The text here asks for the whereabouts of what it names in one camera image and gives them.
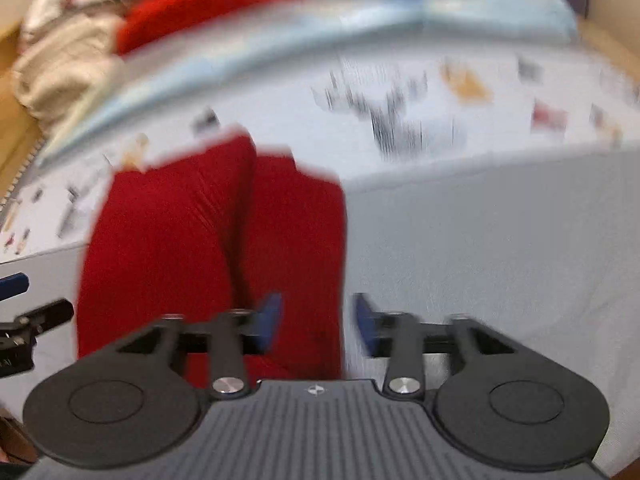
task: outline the mattress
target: mattress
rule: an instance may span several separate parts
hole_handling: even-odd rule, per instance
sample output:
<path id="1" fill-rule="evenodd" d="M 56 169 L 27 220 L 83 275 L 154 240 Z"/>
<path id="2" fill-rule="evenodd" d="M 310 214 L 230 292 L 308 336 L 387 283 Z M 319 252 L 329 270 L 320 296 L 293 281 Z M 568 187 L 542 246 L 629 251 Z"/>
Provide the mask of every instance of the mattress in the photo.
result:
<path id="1" fill-rule="evenodd" d="M 290 150 L 344 188 L 349 377 L 380 380 L 383 369 L 363 356 L 353 293 L 425 321 L 469 314 L 603 391 L 612 422 L 596 463 L 613 473 L 640 442 L 639 112 L 635 85 L 577 46 L 398 32 L 295 56 L 108 126 L 21 190 L 0 269 L 44 280 L 46 262 L 64 283 L 55 290 L 72 294 L 109 168 L 160 164 L 239 123 L 261 149 Z M 80 200 L 60 231 L 69 187 Z M 43 338 L 42 351 L 53 370 L 72 349 Z M 22 381 L 14 411 L 29 377 L 4 380 Z M 428 378 L 443 379 L 437 358 Z"/>

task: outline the blue handle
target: blue handle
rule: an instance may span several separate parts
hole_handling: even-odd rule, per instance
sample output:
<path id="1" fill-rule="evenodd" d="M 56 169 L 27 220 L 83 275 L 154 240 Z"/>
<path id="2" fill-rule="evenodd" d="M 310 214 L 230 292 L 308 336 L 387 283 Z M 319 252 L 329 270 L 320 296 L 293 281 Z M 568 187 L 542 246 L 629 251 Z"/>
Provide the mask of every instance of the blue handle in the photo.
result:
<path id="1" fill-rule="evenodd" d="M 18 272 L 0 279 L 0 301 L 22 294 L 29 288 L 27 275 Z"/>

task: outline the logo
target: logo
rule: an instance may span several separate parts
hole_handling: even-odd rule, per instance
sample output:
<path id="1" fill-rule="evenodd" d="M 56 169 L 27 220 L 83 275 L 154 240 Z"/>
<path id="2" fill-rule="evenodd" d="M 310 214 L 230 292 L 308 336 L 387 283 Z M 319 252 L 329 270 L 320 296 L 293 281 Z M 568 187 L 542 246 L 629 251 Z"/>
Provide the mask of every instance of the logo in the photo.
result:
<path id="1" fill-rule="evenodd" d="M 324 394 L 324 392 L 326 391 L 322 386 L 320 386 L 320 384 L 309 386 L 306 390 L 315 397 Z"/>

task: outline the silver screw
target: silver screw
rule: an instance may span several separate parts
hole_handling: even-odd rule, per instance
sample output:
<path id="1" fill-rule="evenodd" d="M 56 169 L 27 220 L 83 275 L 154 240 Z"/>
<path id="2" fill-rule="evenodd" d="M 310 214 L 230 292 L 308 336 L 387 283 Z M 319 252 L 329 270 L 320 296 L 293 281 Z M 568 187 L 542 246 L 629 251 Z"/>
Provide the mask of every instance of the silver screw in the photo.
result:
<path id="1" fill-rule="evenodd" d="M 420 389 L 420 381 L 412 377 L 396 377 L 389 382 L 389 388 L 396 394 L 414 394 Z"/>
<path id="2" fill-rule="evenodd" d="M 219 394 L 236 394 L 244 388 L 244 382 L 237 377 L 220 377 L 213 381 L 213 389 Z"/>

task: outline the gray ribbed platform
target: gray ribbed platform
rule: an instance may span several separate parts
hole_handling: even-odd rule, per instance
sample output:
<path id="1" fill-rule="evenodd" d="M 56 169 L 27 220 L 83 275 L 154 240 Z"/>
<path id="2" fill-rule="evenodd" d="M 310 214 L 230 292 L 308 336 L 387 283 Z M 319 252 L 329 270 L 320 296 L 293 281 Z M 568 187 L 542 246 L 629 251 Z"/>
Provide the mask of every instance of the gray ribbed platform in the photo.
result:
<path id="1" fill-rule="evenodd" d="M 180 446 L 147 463 L 79 470 L 46 458 L 24 480 L 597 480 L 587 464 L 557 472 L 501 471 L 463 455 L 412 402 L 370 381 L 265 381 L 251 397 L 215 404 Z"/>

